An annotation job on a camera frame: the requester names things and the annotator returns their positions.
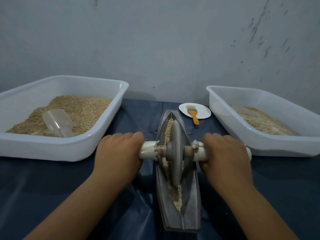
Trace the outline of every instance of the grain pile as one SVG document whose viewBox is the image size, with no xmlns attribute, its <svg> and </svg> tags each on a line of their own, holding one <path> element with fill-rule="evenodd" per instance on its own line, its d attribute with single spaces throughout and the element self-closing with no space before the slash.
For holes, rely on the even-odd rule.
<svg viewBox="0 0 320 240">
<path fill-rule="evenodd" d="M 172 125 L 173 121 L 174 121 L 173 119 L 170 119 L 168 121 L 168 125 L 167 125 L 167 128 L 165 130 L 165 137 L 164 137 L 164 144 L 165 145 L 167 144 L 168 141 L 170 141 L 170 129 L 171 129 L 171 125 Z M 182 206 L 181 185 L 179 185 L 178 188 L 173 186 L 172 180 L 171 180 L 169 163 L 168 163 L 168 161 L 166 160 L 165 157 L 162 158 L 162 161 L 163 161 L 165 174 L 166 174 L 166 177 L 168 179 L 168 187 L 169 187 L 171 199 L 172 199 L 176 209 L 178 211 L 181 211 L 181 206 Z"/>
<path fill-rule="evenodd" d="M 44 133 L 47 126 L 42 119 L 42 113 L 50 109 L 63 109 L 75 123 L 72 131 L 78 136 L 94 126 L 111 101 L 111 98 L 104 97 L 57 96 L 46 107 L 35 109 L 25 121 L 14 125 L 7 133 L 57 137 Z"/>
<path fill-rule="evenodd" d="M 253 116 L 239 113 L 239 115 L 253 128 L 257 129 L 258 131 L 261 131 L 263 133 L 267 133 L 270 135 L 278 135 L 279 131 L 281 133 L 284 133 L 285 135 L 294 136 L 294 133 L 285 128 L 280 122 L 276 121 L 272 117 L 270 117 L 268 114 L 264 113 L 261 110 L 258 110 L 256 108 L 246 107 L 246 109 L 256 113 L 259 118 L 255 118 Z"/>
</svg>

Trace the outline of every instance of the white wall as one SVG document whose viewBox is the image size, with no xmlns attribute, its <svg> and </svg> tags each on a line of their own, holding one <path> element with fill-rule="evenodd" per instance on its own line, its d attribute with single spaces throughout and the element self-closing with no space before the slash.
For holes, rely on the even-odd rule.
<svg viewBox="0 0 320 240">
<path fill-rule="evenodd" d="M 259 88 L 320 113 L 319 10 L 320 0 L 0 0 L 0 92 L 64 74 L 125 80 L 127 97 L 159 101 Z"/>
</svg>

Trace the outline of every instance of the hand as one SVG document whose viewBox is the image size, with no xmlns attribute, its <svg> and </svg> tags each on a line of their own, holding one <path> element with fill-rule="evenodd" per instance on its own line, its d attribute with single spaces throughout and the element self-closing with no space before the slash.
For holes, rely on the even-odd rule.
<svg viewBox="0 0 320 240">
<path fill-rule="evenodd" d="M 125 188 L 138 174 L 143 163 L 139 158 L 143 142 L 142 132 L 103 137 L 97 147 L 93 174 Z"/>
<path fill-rule="evenodd" d="M 208 161 L 199 162 L 202 172 L 225 200 L 255 189 L 245 145 L 231 136 L 205 134 L 202 142 Z"/>
</svg>

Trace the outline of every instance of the grinding wheel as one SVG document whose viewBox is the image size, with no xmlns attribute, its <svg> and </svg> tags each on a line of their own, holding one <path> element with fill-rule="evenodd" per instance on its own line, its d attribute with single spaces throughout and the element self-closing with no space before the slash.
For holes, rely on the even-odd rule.
<svg viewBox="0 0 320 240">
<path fill-rule="evenodd" d="M 170 165 L 172 184 L 178 187 L 183 170 L 182 132 L 178 121 L 174 121 L 170 129 L 170 142 L 167 143 L 167 159 Z"/>
</svg>

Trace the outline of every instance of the orange brush handle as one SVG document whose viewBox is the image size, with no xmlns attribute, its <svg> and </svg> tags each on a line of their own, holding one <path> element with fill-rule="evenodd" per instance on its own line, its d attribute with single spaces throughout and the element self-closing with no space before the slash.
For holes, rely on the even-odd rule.
<svg viewBox="0 0 320 240">
<path fill-rule="evenodd" d="M 197 111 L 192 111 L 192 110 L 188 110 L 188 114 L 190 114 L 191 116 L 192 116 L 192 118 L 193 118 L 193 123 L 195 124 L 195 125 L 199 125 L 199 120 L 198 120 L 198 118 L 197 118 Z"/>
</svg>

